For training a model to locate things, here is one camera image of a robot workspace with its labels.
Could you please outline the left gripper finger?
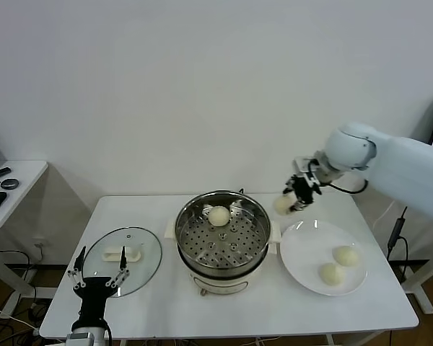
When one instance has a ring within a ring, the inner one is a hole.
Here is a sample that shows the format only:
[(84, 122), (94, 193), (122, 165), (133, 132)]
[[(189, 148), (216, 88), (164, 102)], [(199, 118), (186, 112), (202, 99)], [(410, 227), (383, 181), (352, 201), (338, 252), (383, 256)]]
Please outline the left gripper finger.
[(86, 286), (82, 274), (85, 252), (86, 252), (86, 247), (82, 247), (81, 252), (79, 253), (79, 255), (76, 257), (74, 261), (73, 267), (67, 270), (67, 275), (73, 284), (74, 290), (78, 290)]
[(105, 286), (108, 288), (118, 288), (129, 276), (129, 270), (127, 269), (127, 257), (126, 257), (126, 247), (122, 247), (121, 259), (119, 264), (118, 274), (106, 282)]

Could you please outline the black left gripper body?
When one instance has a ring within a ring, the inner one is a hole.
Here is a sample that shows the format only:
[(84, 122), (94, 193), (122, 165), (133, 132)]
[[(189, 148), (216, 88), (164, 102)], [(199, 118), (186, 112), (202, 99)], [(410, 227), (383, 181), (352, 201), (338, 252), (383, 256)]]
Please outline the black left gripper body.
[(82, 300), (79, 318), (74, 324), (106, 324), (105, 305), (113, 294), (113, 289), (106, 286), (110, 281), (109, 277), (90, 277), (84, 279), (84, 287), (79, 284), (74, 288), (75, 294)]

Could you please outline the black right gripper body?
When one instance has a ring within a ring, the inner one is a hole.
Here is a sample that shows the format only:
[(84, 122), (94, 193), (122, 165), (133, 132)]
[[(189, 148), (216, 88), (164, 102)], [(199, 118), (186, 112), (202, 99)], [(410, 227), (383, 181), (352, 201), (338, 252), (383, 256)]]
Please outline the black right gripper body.
[(309, 206), (314, 202), (314, 194), (322, 194), (320, 181), (313, 173), (294, 174), (291, 186), (296, 197), (294, 206)]

